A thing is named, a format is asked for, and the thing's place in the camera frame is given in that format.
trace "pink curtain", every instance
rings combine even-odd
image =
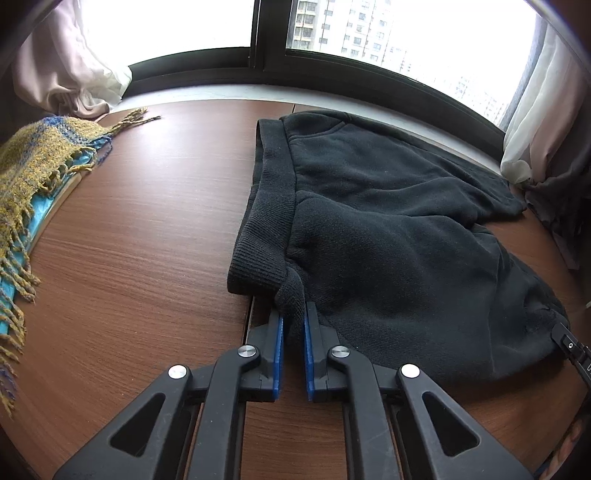
[[[79,0],[63,0],[21,46],[12,77],[15,93],[31,105],[95,118],[121,101],[131,72],[97,58],[85,39]]]

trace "white curtain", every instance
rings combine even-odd
[[[95,118],[121,101],[127,65],[99,57],[88,42],[80,2],[63,0],[21,46],[12,64],[16,94],[57,115]],[[104,35],[111,35],[108,25]]]
[[[513,184],[538,183],[570,131],[587,92],[570,50],[548,26],[534,67],[505,134],[501,174]]]

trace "scarf fringe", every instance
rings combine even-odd
[[[112,126],[104,135],[107,142],[117,134],[131,127],[143,125],[152,120],[160,118],[153,116],[144,119],[147,108],[138,108],[129,113],[123,120]],[[62,165],[53,170],[50,175],[38,185],[40,192],[47,196],[55,194],[61,188],[66,177],[73,173],[81,171],[92,171],[104,158],[98,156],[98,152],[93,147],[80,147],[70,158]],[[91,159],[84,165],[72,165],[72,160],[82,154],[90,154]],[[10,248],[6,257],[0,259],[0,278],[14,286],[22,298],[29,302],[35,301],[35,286],[41,281],[31,273],[31,263],[26,245],[30,244],[30,235],[27,225],[34,216],[34,210],[29,201],[17,219],[17,225],[12,229]],[[21,265],[14,252],[19,252],[24,264]],[[14,409],[16,385],[14,378],[17,376],[12,363],[18,362],[18,354],[22,353],[25,345],[27,329],[24,325],[24,315],[22,310],[15,304],[14,300],[9,298],[0,288],[0,321],[5,322],[9,327],[9,334],[0,333],[0,402],[12,417]]]

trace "ribbed cuff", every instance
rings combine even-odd
[[[283,122],[259,120],[251,196],[228,271],[229,292],[274,296],[285,281],[295,177]]]

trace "window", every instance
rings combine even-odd
[[[294,40],[291,48],[298,48],[300,50],[309,50],[310,42],[305,40]]]
[[[311,44],[301,48],[320,51],[322,47],[322,53],[363,59],[374,67],[379,65],[406,75],[449,95],[497,125],[501,124],[516,92],[520,93],[519,81],[529,72],[528,57],[536,45],[532,46],[532,42],[538,40],[534,35],[536,13],[523,0],[290,1],[296,10],[292,12],[288,33],[290,48],[296,48],[293,47],[296,40],[313,38]],[[302,18],[302,9],[309,8],[308,4],[311,10],[315,5],[323,6],[316,8],[316,14],[327,9],[333,15],[316,20],[312,13]],[[323,31],[320,29],[323,22],[330,23],[330,31],[326,31],[325,24],[325,35],[317,34]],[[303,29],[299,30],[313,25],[318,28],[309,37]],[[328,37],[331,32],[341,33],[329,45],[323,46],[316,40]],[[466,81],[460,85],[462,78]]]
[[[16,4],[28,5],[22,1]],[[135,0],[85,2],[80,11],[87,30],[85,37],[99,58],[112,59],[114,64],[123,66],[173,53],[206,48],[247,47],[251,43],[254,0],[217,0],[207,3],[178,0],[169,2],[166,8],[142,8],[146,4]],[[4,7],[8,3],[0,2],[0,5]],[[230,9],[232,15],[219,14]],[[207,18],[207,25],[195,28],[196,18]],[[146,35],[137,41],[137,33],[132,33],[133,29],[129,28],[130,21],[135,22],[132,19],[139,19],[138,25],[145,25],[148,28],[146,31],[160,32],[163,36]],[[107,38],[109,35],[105,35],[105,25],[116,25],[117,35]],[[125,41],[120,45],[118,42],[121,38]]]

